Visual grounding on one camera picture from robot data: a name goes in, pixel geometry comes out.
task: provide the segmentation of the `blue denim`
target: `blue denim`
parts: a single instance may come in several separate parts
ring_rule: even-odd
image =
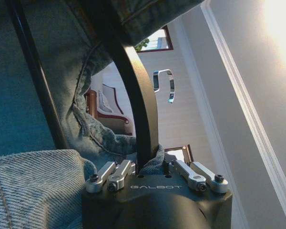
[[[161,173],[164,151],[142,169]],[[0,157],[0,229],[80,229],[81,191],[92,162],[75,150]]]
[[[83,18],[78,2],[25,2],[63,131],[76,151],[44,151],[54,149],[54,143],[0,0],[0,229],[79,229],[85,179],[106,161],[135,158],[136,141],[115,135],[85,112],[83,95],[91,77],[111,58]],[[112,5],[135,45],[200,2],[112,0]],[[159,146],[140,174],[161,174],[163,158],[164,149]]]

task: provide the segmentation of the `stitching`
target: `stitching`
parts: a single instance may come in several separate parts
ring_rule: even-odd
[[[72,150],[73,152],[76,152],[76,156],[79,155],[79,153],[75,150]],[[49,157],[49,156],[61,156],[61,155],[70,155],[72,156],[73,153],[70,153],[69,150],[63,150],[63,151],[33,151],[33,152],[29,152],[29,153],[23,153],[23,154],[16,154],[13,156],[8,156],[9,158],[4,158],[4,159],[0,159],[0,165],[4,165],[6,163],[10,163],[10,162],[16,162],[16,161],[22,161],[24,159],[28,159],[28,158],[35,158],[35,157]]]
[[[96,140],[96,138],[90,134],[89,137],[91,138],[92,141],[94,141],[100,148],[102,148],[104,151],[106,151],[107,153],[113,154],[113,155],[117,155],[117,156],[125,156],[123,154],[118,154],[118,153],[114,153],[112,151],[109,151],[108,149],[106,149],[105,146],[103,146],[98,140]]]
[[[0,185],[0,197],[2,199],[2,203],[3,203],[3,206],[5,208],[5,211],[6,211],[6,214],[7,214],[7,221],[8,221],[8,226],[9,226],[9,229],[12,229],[12,223],[11,223],[11,214],[10,214],[10,211],[8,209],[8,205],[7,205],[7,202],[6,202],[6,199],[5,199],[5,196],[3,194],[3,190],[1,188],[1,185]]]
[[[129,22],[130,20],[132,20],[133,18],[137,17],[138,15],[140,15],[142,13],[142,11],[150,8],[152,5],[154,5],[155,3],[158,3],[159,0],[151,0],[148,3],[146,3],[144,6],[142,6],[140,9],[136,10],[135,12],[132,12],[130,16],[128,16],[127,18],[125,18],[122,22],[121,25],[125,25],[127,22]]]

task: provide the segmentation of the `white wall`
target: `white wall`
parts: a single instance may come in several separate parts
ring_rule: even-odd
[[[286,41],[276,39],[276,25],[270,24],[281,21],[284,36],[286,0],[275,9],[277,3],[268,2],[212,1],[211,7],[286,175],[286,51],[281,47]]]
[[[265,2],[272,1],[211,1],[211,19],[218,22],[227,47],[216,40],[220,32],[210,31],[200,8],[182,21],[248,224],[285,229],[286,58],[268,31]]]
[[[165,148],[191,145],[195,160],[198,160],[215,171],[215,164],[199,114],[197,102],[190,84],[189,75],[184,65],[174,26],[168,25],[174,50],[164,52],[140,53],[150,77],[154,70],[171,69],[174,73],[176,97],[173,104],[167,102],[169,81],[163,76],[160,79],[160,92],[156,94],[159,118],[159,142]],[[124,113],[132,118],[130,102],[120,75],[114,65],[110,64],[100,74],[106,85],[115,87],[118,103]]]

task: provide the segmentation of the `screw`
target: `screw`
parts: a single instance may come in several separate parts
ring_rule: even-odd
[[[225,177],[223,175],[220,175],[220,174],[215,175],[215,181],[217,183],[223,183],[224,179],[225,179]]]
[[[99,179],[99,175],[97,175],[97,174],[93,174],[93,175],[90,176],[90,181],[91,181],[91,182],[95,182],[95,181],[97,181],[98,179]]]
[[[117,189],[116,184],[115,183],[110,183],[107,187],[107,190],[110,192],[115,192]]]
[[[204,183],[198,185],[198,190],[201,192],[206,191],[206,185]]]

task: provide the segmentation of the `curved black bracket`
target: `curved black bracket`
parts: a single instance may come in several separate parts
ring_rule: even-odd
[[[133,110],[138,170],[156,156],[158,111],[150,78],[107,0],[79,0],[98,38],[117,66]]]

